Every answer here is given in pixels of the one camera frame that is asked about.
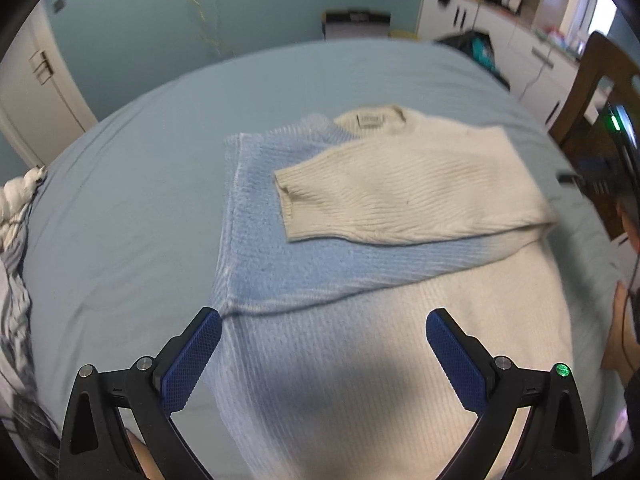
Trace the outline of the white and blue knit sweater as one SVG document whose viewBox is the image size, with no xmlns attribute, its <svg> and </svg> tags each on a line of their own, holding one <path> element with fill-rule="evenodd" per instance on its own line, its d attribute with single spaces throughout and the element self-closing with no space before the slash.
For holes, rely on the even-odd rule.
<svg viewBox="0 0 640 480">
<path fill-rule="evenodd" d="M 427 343 L 445 308 L 492 353 L 573 359 L 558 216 L 506 133 L 403 110 L 227 142 L 208 370 L 257 479 L 433 479 L 473 425 Z"/>
</svg>

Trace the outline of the teal bed sheet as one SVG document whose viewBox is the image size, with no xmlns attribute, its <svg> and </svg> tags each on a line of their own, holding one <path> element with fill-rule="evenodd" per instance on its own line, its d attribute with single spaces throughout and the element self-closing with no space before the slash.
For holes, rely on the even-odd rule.
<svg viewBox="0 0 640 480">
<path fill-rule="evenodd" d="M 559 185 L 568 161 L 501 84 L 455 50 L 412 41 L 323 41 L 209 66 L 140 96 L 58 156 L 23 266 L 40 406 L 60 424 L 81 365 L 128 366 L 215 308 L 230 136 L 313 117 L 370 132 L 403 110 L 502 129 L 556 212 L 547 242 L 570 312 L 567 364 L 602 465 L 622 406 L 600 369 L 620 275 L 608 233 L 582 194 Z M 209 385 L 215 353 L 179 426 L 212 474 L 255 478 Z"/>
</svg>

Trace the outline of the grey patterned blanket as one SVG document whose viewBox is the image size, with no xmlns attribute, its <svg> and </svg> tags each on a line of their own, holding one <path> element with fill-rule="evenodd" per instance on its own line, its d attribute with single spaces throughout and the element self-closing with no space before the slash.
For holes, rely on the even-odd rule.
<svg viewBox="0 0 640 480">
<path fill-rule="evenodd" d="M 58 426 L 38 402 L 32 356 L 32 300 L 22 277 L 27 229 L 1 251 L 1 415 L 39 479 L 58 478 Z"/>
</svg>

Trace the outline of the white braided pillow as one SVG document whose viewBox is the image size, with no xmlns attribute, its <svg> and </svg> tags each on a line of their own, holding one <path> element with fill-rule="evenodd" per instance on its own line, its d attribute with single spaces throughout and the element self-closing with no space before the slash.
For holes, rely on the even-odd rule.
<svg viewBox="0 0 640 480">
<path fill-rule="evenodd" d="M 34 167 L 23 177 L 16 177 L 1 188 L 1 250 L 6 250 L 17 237 L 39 185 L 46 180 L 47 168 Z"/>
</svg>

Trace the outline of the brown wooden chair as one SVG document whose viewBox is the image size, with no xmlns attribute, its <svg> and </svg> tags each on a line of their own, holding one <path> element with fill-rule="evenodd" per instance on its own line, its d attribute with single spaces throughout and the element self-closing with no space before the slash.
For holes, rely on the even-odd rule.
<svg viewBox="0 0 640 480">
<path fill-rule="evenodd" d="M 639 66 L 600 32 L 550 134 L 570 161 L 556 180 L 593 202 L 610 237 L 623 233 L 620 209 L 639 220 Z"/>
</svg>

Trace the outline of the white door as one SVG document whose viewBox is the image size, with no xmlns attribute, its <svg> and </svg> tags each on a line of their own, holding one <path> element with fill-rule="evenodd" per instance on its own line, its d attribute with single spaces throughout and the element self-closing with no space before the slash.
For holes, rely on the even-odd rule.
<svg viewBox="0 0 640 480">
<path fill-rule="evenodd" d="M 25 164 L 44 166 L 97 123 L 39 1 L 1 61 L 1 132 Z"/>
</svg>

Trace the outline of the black plastic bag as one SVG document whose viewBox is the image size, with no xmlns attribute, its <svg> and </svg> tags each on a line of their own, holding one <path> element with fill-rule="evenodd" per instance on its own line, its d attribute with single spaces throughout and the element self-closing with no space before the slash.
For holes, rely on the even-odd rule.
<svg viewBox="0 0 640 480">
<path fill-rule="evenodd" d="M 511 90 L 510 82 L 503 75 L 502 71 L 498 69 L 495 50 L 487 32 L 472 29 L 462 32 L 461 34 L 443 36 L 442 38 L 436 39 L 435 42 L 436 44 L 442 44 L 466 55 L 483 70 L 490 73 L 506 91 Z"/>
</svg>

